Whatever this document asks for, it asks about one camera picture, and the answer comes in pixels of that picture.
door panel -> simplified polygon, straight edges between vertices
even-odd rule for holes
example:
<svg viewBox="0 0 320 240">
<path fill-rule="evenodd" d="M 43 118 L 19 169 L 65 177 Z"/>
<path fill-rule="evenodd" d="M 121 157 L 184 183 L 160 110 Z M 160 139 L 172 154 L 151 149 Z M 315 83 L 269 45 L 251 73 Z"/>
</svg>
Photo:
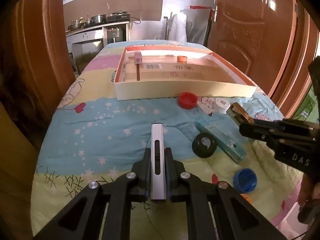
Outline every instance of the door panel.
<svg viewBox="0 0 320 240">
<path fill-rule="evenodd" d="M 294 0 L 216 0 L 216 4 L 208 48 L 271 95 L 293 43 Z"/>
</svg>

cardboard box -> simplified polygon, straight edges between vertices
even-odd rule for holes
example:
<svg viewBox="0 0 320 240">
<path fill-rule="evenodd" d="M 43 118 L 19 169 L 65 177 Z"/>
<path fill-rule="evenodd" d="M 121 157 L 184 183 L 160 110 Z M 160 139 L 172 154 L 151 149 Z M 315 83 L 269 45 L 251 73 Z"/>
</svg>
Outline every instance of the cardboard box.
<svg viewBox="0 0 320 240">
<path fill-rule="evenodd" d="M 142 64 L 133 62 L 134 52 Z M 177 63 L 177 56 L 187 56 Z M 177 97 L 191 92 L 201 97 L 247 97 L 255 84 L 241 71 L 207 49 L 182 46 L 126 47 L 114 81 L 118 100 Z"/>
</svg>

finger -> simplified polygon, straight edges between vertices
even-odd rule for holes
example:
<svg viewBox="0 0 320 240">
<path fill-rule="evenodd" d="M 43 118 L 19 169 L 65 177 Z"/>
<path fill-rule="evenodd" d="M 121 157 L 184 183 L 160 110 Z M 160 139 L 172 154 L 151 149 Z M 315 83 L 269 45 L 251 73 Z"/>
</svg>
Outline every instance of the finger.
<svg viewBox="0 0 320 240">
<path fill-rule="evenodd" d="M 320 182 L 313 188 L 312 199 L 320 199 Z"/>
<path fill-rule="evenodd" d="M 298 196 L 298 204 L 303 205 L 312 196 L 314 183 L 307 174 L 303 174 L 301 189 Z"/>
</svg>

silver screw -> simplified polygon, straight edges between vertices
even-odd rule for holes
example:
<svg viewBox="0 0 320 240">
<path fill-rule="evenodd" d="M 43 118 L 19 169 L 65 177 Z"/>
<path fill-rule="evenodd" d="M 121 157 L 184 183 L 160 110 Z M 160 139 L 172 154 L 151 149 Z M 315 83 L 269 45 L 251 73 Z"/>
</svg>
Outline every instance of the silver screw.
<svg viewBox="0 0 320 240">
<path fill-rule="evenodd" d="M 226 183 L 225 181 L 220 181 L 218 183 L 218 187 L 222 189 L 226 189 L 228 187 L 228 183 Z"/>
<path fill-rule="evenodd" d="M 136 174 L 134 172 L 128 172 L 126 176 L 128 179 L 134 179 L 136 177 Z"/>
<path fill-rule="evenodd" d="M 183 179 L 189 179 L 190 178 L 190 173 L 189 172 L 182 172 L 180 174 L 181 178 Z"/>
<path fill-rule="evenodd" d="M 89 183 L 89 188 L 94 189 L 94 188 L 97 188 L 98 185 L 99 185 L 98 182 L 92 181 L 92 182 Z"/>
</svg>

power cord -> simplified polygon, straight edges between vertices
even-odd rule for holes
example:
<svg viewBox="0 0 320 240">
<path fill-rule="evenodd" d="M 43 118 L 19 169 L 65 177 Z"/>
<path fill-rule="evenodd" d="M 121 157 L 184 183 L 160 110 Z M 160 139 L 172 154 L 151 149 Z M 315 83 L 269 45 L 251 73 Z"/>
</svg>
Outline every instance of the power cord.
<svg viewBox="0 0 320 240">
<path fill-rule="evenodd" d="M 292 238 L 291 240 L 295 240 L 295 239 L 299 238 L 300 236 L 303 236 L 306 232 L 304 232 L 303 234 L 301 234 L 301 235 L 299 235 L 299 236 L 297 236 L 297 237 L 295 237 L 295 238 Z"/>
<path fill-rule="evenodd" d="M 133 18 L 133 19 L 137 19 L 137 20 L 139 21 L 139 23 L 137 23 L 137 22 L 135 22 L 135 21 L 131 20 L 131 18 Z M 136 24 L 140 24 L 140 23 L 141 23 L 141 20 L 140 20 L 140 19 L 138 19 L 138 18 L 136 18 L 136 17 L 130 17 L 130 21 L 132 21 L 133 23 L 136 23 Z"/>
</svg>

